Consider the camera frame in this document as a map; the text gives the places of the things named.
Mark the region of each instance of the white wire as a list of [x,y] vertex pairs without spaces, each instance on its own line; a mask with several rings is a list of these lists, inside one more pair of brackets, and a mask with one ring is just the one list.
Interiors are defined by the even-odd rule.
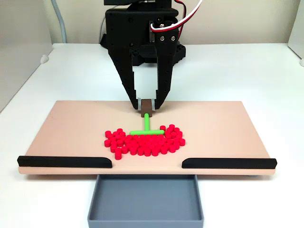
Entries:
[[171,29],[177,25],[183,24],[184,21],[186,21],[189,17],[192,16],[192,14],[194,14],[194,12],[200,7],[201,3],[203,2],[203,0],[199,0],[199,3],[197,4],[197,6],[192,10],[192,12],[190,14],[188,14],[185,18],[183,18],[182,20],[180,20],[179,22],[172,24],[170,26],[167,27],[163,27],[163,28],[154,28],[153,24],[151,23],[151,29],[156,30],[156,31],[161,31],[161,30],[167,30],[167,29]]
[[59,25],[60,25],[60,29],[61,29],[61,36],[62,36],[62,42],[63,43],[67,43],[67,34],[66,34],[66,27],[65,27],[65,23],[62,19],[59,7],[57,5],[56,0],[51,0],[54,11],[57,15],[58,21],[59,21]]

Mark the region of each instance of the red wire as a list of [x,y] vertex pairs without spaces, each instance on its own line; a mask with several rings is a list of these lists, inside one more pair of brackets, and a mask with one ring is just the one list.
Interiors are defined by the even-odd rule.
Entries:
[[[180,1],[180,0],[174,0],[176,3],[178,3],[178,4],[181,4],[181,5],[183,5],[184,6],[184,13],[183,13],[183,16],[182,16],[182,19],[184,19],[185,18],[185,16],[187,15],[187,7],[186,7],[186,5],[182,2],[182,1]],[[181,32],[182,32],[182,28],[184,27],[184,25],[182,25],[181,27],[180,27],[180,32],[179,32],[179,39],[180,39],[180,37],[181,37]]]
[[170,31],[170,30],[179,28],[179,27],[183,26],[188,20],[190,20],[193,17],[193,15],[196,13],[196,11],[194,11],[193,14],[187,20],[185,20],[182,24],[180,24],[180,25],[176,25],[176,26],[174,26],[172,28],[168,28],[168,29],[164,29],[164,30],[154,30],[154,29],[152,29],[152,31],[158,33],[158,32],[166,32],[166,31]]

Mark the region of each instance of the robotic arm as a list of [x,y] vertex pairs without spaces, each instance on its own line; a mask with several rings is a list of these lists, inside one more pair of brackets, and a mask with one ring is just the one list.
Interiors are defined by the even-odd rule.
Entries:
[[135,109],[138,109],[138,99],[133,66],[157,63],[155,109],[159,109],[170,91],[173,65],[186,56],[186,48],[178,41],[178,28],[154,33],[150,25],[170,26],[177,22],[178,11],[171,8],[171,0],[104,0],[104,4],[131,4],[127,9],[106,11],[107,30],[101,45],[108,49]]

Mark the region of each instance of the beige board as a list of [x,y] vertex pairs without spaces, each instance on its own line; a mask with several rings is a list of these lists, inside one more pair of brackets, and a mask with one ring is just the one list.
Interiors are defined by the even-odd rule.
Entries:
[[269,158],[242,102],[165,102],[150,118],[150,129],[174,124],[186,145],[157,157],[123,154],[115,160],[104,147],[105,131],[143,130],[130,102],[57,101],[27,156],[106,157],[113,167],[19,167],[23,174],[231,174],[271,175],[275,169],[183,169],[187,158]]

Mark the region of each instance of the pile of red pegs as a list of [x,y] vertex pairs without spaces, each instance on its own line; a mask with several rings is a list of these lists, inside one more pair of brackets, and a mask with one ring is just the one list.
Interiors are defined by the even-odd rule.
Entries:
[[164,130],[164,135],[127,135],[119,128],[116,132],[105,132],[107,140],[105,140],[105,147],[109,147],[112,153],[115,153],[115,159],[120,160],[122,154],[130,152],[131,155],[139,156],[158,156],[167,154],[167,152],[174,153],[181,146],[186,144],[182,137],[182,132],[178,127],[170,124],[168,128],[160,126],[160,130]]

